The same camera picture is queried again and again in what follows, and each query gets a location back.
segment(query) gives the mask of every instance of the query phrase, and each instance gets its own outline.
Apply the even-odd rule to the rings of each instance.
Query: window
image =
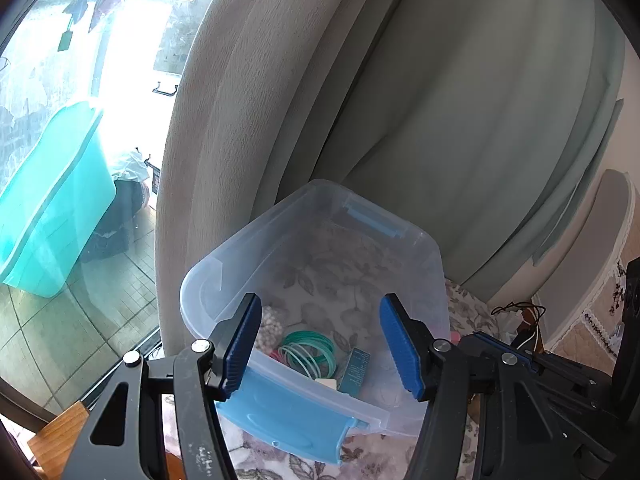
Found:
[[[55,413],[157,329],[144,161],[211,1],[38,0],[1,54],[0,376]]]

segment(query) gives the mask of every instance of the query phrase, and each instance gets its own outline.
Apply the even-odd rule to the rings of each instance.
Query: turquoise tub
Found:
[[[50,298],[116,194],[96,129],[102,110],[66,106],[0,194],[0,280]]]

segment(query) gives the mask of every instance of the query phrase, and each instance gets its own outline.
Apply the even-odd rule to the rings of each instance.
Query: black cable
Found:
[[[533,329],[533,334],[531,335],[531,337],[529,337],[527,340],[525,340],[523,343],[521,343],[520,346],[524,345],[524,343],[529,342],[531,339],[533,339],[534,336],[536,337],[535,346],[537,346],[538,345],[538,339],[540,338],[540,319],[542,318],[542,316],[545,315],[546,307],[543,306],[543,305],[536,305],[534,303],[531,303],[530,301],[518,301],[516,303],[511,301],[510,303],[508,303],[505,306],[497,306],[497,307],[495,307],[491,311],[491,314],[492,314],[492,316],[496,316],[497,314],[501,314],[503,312],[507,312],[507,311],[510,311],[510,310],[511,311],[519,310],[521,313],[526,311],[526,310],[530,310],[531,311],[531,313],[533,314],[534,322],[533,323],[528,323],[526,320],[524,320],[524,316],[523,316],[523,320],[524,320],[525,323],[527,323]]]

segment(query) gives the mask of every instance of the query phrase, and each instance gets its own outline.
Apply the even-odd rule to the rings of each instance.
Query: tiled floor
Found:
[[[139,212],[129,249],[78,261],[54,298],[0,284],[0,377],[60,413],[155,329],[155,222]]]

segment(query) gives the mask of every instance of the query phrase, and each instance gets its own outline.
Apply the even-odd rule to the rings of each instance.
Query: clear plastic box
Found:
[[[347,432],[418,435],[426,403],[418,403],[402,387],[380,328],[378,307],[384,294],[394,292],[409,315],[425,322],[434,337],[449,338],[440,251],[428,234],[342,186],[315,180],[188,272],[180,290],[185,325],[194,336],[207,338],[217,322],[231,316],[246,292],[258,294],[263,306],[272,307],[285,327],[284,335],[315,330],[330,337],[338,370],[354,346],[368,352],[370,361],[354,398],[254,349],[240,390],[219,404],[223,415],[269,444],[321,462],[339,461]],[[302,419],[307,415],[292,413],[290,399],[286,406],[264,403],[257,396],[264,393],[265,384],[299,396],[299,409],[324,413],[321,422],[305,425]],[[270,412],[271,421],[256,423],[266,416],[254,413],[257,410]],[[331,428],[320,428],[331,418],[329,412],[344,418],[332,421]],[[295,426],[290,434],[286,421]]]

